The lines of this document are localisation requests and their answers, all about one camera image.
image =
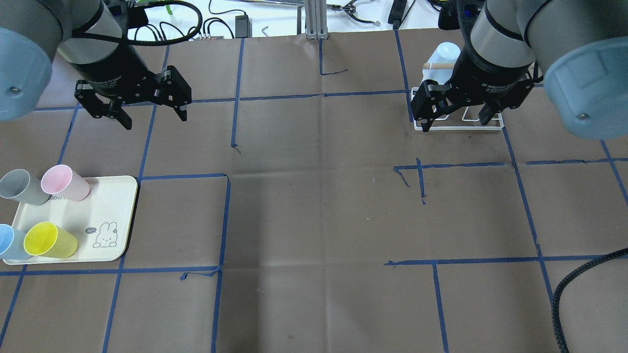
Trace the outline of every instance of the white tray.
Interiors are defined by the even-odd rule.
[[[91,191],[76,202],[51,198],[41,206],[20,203],[13,227],[28,232],[39,222],[52,222],[78,239],[78,249],[67,259],[33,256],[6,264],[78,263],[112,261],[122,256],[129,239],[131,216],[138,192],[132,176],[85,178]]]

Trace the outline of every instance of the cup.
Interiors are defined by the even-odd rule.
[[[26,234],[8,224],[0,224],[0,259],[25,260],[31,256],[24,250]]]
[[[89,194],[89,184],[67,165],[50,168],[41,178],[41,189],[51,195],[81,201]]]
[[[41,189],[41,182],[28,170],[15,169],[0,180],[0,196],[31,205],[42,205],[50,195]]]
[[[50,222],[38,223],[24,238],[24,250],[33,256],[66,259],[79,246],[77,238]]]

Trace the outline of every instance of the pink cup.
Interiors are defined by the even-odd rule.
[[[89,184],[69,166],[59,164],[41,178],[41,189],[50,195],[81,201],[89,194]]]

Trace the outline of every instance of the light blue cup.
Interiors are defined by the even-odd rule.
[[[26,234],[8,224],[0,224],[0,259],[25,260],[31,256],[24,250]]]

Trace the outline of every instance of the rabbit illustration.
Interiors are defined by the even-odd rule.
[[[96,234],[94,247],[114,247],[117,245],[117,223],[103,223]]]

